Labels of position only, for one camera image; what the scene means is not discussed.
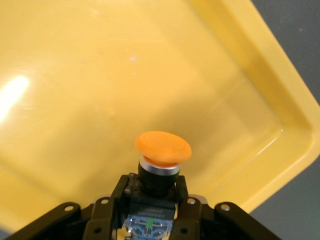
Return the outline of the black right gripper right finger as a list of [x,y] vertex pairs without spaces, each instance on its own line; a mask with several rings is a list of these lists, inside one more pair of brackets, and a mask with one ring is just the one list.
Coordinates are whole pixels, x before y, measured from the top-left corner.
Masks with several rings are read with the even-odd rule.
[[173,240],[276,240],[278,237],[232,202],[210,207],[189,196],[186,179],[175,183],[178,211],[172,227]]

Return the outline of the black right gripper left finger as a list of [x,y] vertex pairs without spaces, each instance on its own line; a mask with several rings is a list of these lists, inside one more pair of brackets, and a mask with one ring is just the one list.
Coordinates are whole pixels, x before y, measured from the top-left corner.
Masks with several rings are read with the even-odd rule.
[[8,240],[112,240],[121,227],[121,201],[129,177],[122,175],[110,196],[103,196],[85,208],[75,202],[62,203],[22,229]]

